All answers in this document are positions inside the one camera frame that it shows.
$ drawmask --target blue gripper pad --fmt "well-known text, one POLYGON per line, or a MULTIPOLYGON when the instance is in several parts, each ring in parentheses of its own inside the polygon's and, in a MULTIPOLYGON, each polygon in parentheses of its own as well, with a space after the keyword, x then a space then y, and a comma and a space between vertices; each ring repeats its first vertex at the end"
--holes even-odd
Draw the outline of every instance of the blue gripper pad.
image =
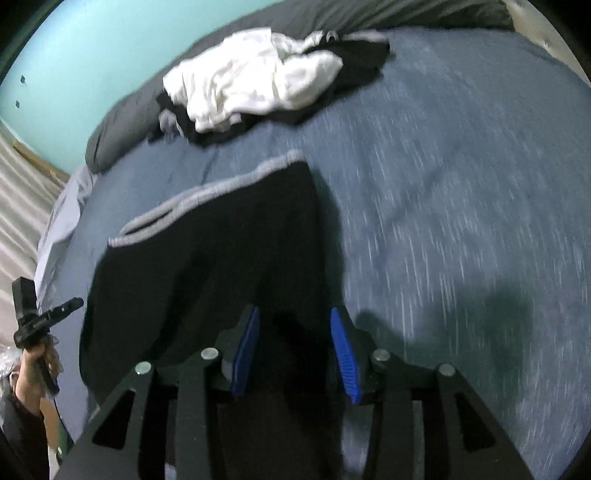
POLYGON ((335 346, 336 358, 339 361, 340 376, 343 379, 345 391, 351 402, 358 405, 362 396, 359 382, 359 366, 345 324, 337 308, 330 311, 330 334, 335 346))
POLYGON ((234 360, 232 368, 232 383, 230 392, 235 397, 239 397, 246 391, 248 383, 248 374, 251 370, 252 359, 255 356, 256 344, 258 343, 259 331, 261 329, 261 319, 258 307, 252 309, 251 317, 248 319, 248 326, 242 339, 240 347, 234 360))

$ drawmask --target white sheet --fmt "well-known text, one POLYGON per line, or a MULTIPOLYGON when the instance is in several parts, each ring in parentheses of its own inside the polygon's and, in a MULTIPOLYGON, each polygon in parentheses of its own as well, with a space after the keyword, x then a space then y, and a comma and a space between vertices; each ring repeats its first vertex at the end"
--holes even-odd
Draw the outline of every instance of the white sheet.
POLYGON ((68 247, 97 178, 98 175, 91 173, 86 165, 81 166, 70 176, 53 206, 49 224, 37 248, 35 291, 38 305, 41 305, 53 274, 68 247))

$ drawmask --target gray waistband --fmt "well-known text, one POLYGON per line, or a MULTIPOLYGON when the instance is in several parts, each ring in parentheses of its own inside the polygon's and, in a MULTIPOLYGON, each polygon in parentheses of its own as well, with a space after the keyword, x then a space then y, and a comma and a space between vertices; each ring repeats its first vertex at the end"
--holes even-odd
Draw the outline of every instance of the gray waistband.
POLYGON ((290 150, 281 157, 264 161, 255 170, 245 175, 185 190, 155 209, 131 220, 121 229, 118 237, 109 239, 109 246, 124 247, 151 238, 196 206, 252 185, 267 175, 282 170, 297 161, 305 161, 303 153, 300 150, 290 150))

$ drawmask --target blue comforter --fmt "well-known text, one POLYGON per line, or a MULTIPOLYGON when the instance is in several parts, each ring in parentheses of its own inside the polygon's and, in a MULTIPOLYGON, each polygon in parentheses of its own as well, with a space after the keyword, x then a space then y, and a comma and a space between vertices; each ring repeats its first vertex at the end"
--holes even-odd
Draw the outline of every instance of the blue comforter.
MULTIPOLYGON (((591 427, 591 90, 518 34, 388 36, 384 77, 297 128, 134 149, 96 184, 45 304, 86 297, 133 217, 298 148, 324 201, 333 295, 406 361, 454 363, 536 478, 555 479, 591 427)), ((90 409, 82 318, 54 329, 75 439, 90 409)))

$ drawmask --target white cloth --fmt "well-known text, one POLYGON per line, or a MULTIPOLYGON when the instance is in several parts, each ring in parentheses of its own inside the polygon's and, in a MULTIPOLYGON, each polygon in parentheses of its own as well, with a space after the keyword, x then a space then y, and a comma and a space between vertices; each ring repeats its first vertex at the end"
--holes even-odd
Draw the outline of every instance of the white cloth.
POLYGON ((164 89, 187 107, 198 132, 227 129, 237 112, 298 110, 316 101, 343 66, 329 51, 301 54, 323 36, 294 40, 270 28, 244 30, 182 61, 164 76, 164 89))
POLYGON ((81 166, 70 176, 53 206, 49 224, 37 247, 34 278, 37 306, 41 305, 97 178, 86 165, 81 166))

